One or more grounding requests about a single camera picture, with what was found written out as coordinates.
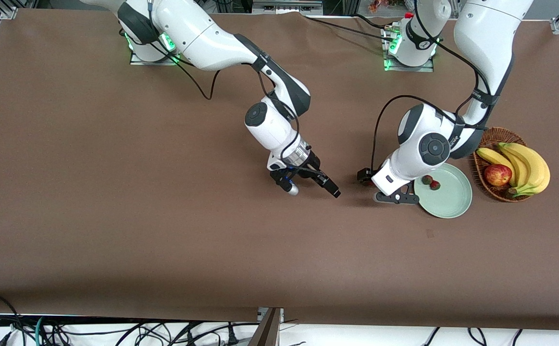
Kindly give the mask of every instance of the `red apple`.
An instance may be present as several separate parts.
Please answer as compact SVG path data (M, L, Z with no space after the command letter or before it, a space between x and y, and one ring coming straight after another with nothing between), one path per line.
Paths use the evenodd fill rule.
M484 177L492 186L502 186L512 178L512 170L503 164L492 164L484 170Z

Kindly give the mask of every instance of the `banana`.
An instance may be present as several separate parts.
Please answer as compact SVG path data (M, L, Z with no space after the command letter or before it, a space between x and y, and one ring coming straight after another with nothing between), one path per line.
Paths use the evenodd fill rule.
M518 197L537 195L538 193L544 191L548 187L548 184L550 182L550 170L547 162L544 162L544 164L547 167L547 170L545 171L545 178L542 180L540 185L535 187L526 186L525 188L511 188L510 190L508 190L508 192L512 193L513 197Z
M516 186L516 184L512 185L512 180L516 182L516 173L514 171L514 165L508 161L508 159L504 158L503 155L499 154L497 151L494 151L489 148L480 148L475 153L478 154L481 158L486 160L486 162L491 164L503 164L504 166L510 168L512 171L512 177L510 178L510 186Z
M550 182L550 170L545 160L536 151L524 145L516 143L500 143L499 149L503 152L510 162L510 156L516 156L517 161L521 161L527 167L527 182L522 184L523 172L519 172L519 182L512 192L515 197L519 195L530 195L543 191Z
M517 156L504 151L504 149L502 148L502 144L505 143L500 143L497 145L497 147L499 147L501 152L506 155L506 158L508 158L508 160L514 167L512 177L510 178L510 181L508 183L512 187L524 186L525 184L527 184L527 179L529 177L529 169L527 168L527 165Z

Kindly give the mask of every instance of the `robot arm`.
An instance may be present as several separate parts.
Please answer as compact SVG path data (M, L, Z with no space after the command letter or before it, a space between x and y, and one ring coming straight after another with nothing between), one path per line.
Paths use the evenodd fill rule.
M170 53L158 41L164 32L174 43L174 50L201 70L245 64L268 77L275 88L247 113L246 127L271 151L267 164L271 177L291 195L298 193L292 177L299 175L312 178L334 197L339 196L338 187L320 171L319 159L311 147L290 125L290 121L309 109L310 92L253 42L221 29L193 0L87 1L112 9L116 2L121 3L117 18L134 41L134 52L145 61L160 61ZM252 122L248 119L254 109L260 111L253 115L256 121Z
M394 201L403 185L441 166L448 158L462 158L477 149L483 127L512 69L514 34L532 2L466 2L455 25L455 42L482 73L468 110L464 116L459 116L426 104L411 108L398 128L399 149L371 178L383 197L389 197L381 200L376 195L377 201Z

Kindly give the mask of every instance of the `plate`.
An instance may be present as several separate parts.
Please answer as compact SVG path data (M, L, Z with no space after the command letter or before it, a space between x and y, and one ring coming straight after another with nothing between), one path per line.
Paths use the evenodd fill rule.
M463 215L470 208L470 181L460 169L444 163L429 175L441 184L439 190L431 190L420 178L414 182L414 192L420 198L419 203L424 210L442 219L453 219Z

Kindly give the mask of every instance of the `brown table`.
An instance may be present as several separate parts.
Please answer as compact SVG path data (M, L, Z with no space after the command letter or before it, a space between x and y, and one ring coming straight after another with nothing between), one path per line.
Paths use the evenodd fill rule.
M341 187L290 197L243 125L259 101L248 66L205 101L169 66L129 66L107 12L21 10L0 24L0 294L24 313L559 328L559 36L525 22L489 125L547 159L527 202L474 189L453 220L372 201L355 181L381 106L398 94L454 109L473 72L385 72L380 43L299 14L220 15L311 91L301 132ZM375 33L346 19L342 24ZM444 31L452 44L453 24ZM190 69L208 88L213 73ZM378 160L397 146L397 101ZM451 161L468 174L468 160Z

